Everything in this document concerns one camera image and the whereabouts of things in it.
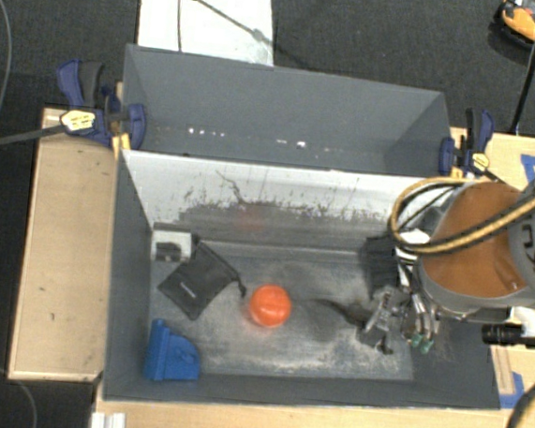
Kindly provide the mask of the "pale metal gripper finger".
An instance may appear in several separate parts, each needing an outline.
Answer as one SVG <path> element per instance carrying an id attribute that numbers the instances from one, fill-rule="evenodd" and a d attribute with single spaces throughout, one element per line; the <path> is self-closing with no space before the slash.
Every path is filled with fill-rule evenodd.
<path id="1" fill-rule="evenodd" d="M 360 341 L 369 347 L 377 347 L 386 337 L 388 313 L 377 310 L 362 326 L 360 331 Z"/>
<path id="2" fill-rule="evenodd" d="M 389 325 L 379 341 L 378 349 L 382 354 L 394 354 L 394 334 L 394 327 Z"/>

